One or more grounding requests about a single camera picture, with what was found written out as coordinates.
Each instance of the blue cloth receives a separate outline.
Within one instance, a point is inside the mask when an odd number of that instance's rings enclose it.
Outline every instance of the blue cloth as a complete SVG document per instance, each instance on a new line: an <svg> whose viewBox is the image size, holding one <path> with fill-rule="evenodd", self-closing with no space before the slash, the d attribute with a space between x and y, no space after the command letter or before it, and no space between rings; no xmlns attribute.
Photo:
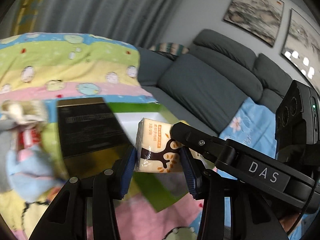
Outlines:
<svg viewBox="0 0 320 240"><path fill-rule="evenodd" d="M265 155L276 156L276 116L267 107L257 105L247 98L230 124L220 133L221 139L232 139ZM236 179L224 171L218 173L225 178ZM225 198L225 225L231 226L230 198ZM290 235L290 240L301 238L301 225Z"/></svg>
<svg viewBox="0 0 320 240"><path fill-rule="evenodd" d="M54 177L49 155L38 145L28 150L32 152L23 160L19 160L17 152L10 150L6 157L6 170L10 186L26 202L37 201L47 190L61 185Z"/></svg>

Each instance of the gray sofa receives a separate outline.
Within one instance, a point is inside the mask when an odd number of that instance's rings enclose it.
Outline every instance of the gray sofa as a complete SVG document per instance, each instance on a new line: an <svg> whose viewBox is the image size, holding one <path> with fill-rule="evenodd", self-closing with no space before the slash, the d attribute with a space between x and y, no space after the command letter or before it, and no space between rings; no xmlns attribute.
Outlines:
<svg viewBox="0 0 320 240"><path fill-rule="evenodd" d="M178 119L214 136L251 97L276 112L291 77L264 54L204 29L189 53L172 61L139 48L138 81Z"/></svg>

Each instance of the sofa headrest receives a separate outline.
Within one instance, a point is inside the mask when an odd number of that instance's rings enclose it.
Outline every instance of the sofa headrest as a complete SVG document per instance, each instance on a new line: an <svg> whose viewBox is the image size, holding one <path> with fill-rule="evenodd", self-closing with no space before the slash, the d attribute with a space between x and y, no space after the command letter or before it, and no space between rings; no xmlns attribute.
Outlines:
<svg viewBox="0 0 320 240"><path fill-rule="evenodd" d="M253 69L253 64L256 59L255 53L246 46L220 33L204 29L196 36L193 43L215 50L250 71Z"/></svg>
<svg viewBox="0 0 320 240"><path fill-rule="evenodd" d="M264 54L259 54L254 62L253 74L260 80L263 88L268 88L284 98L292 78Z"/></svg>

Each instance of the gray curtain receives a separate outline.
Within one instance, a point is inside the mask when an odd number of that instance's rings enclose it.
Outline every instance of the gray curtain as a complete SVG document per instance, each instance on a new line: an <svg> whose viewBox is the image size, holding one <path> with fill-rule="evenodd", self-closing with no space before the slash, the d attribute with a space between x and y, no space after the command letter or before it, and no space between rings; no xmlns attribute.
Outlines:
<svg viewBox="0 0 320 240"><path fill-rule="evenodd" d="M91 33L149 48L182 0L44 0L35 32Z"/></svg>

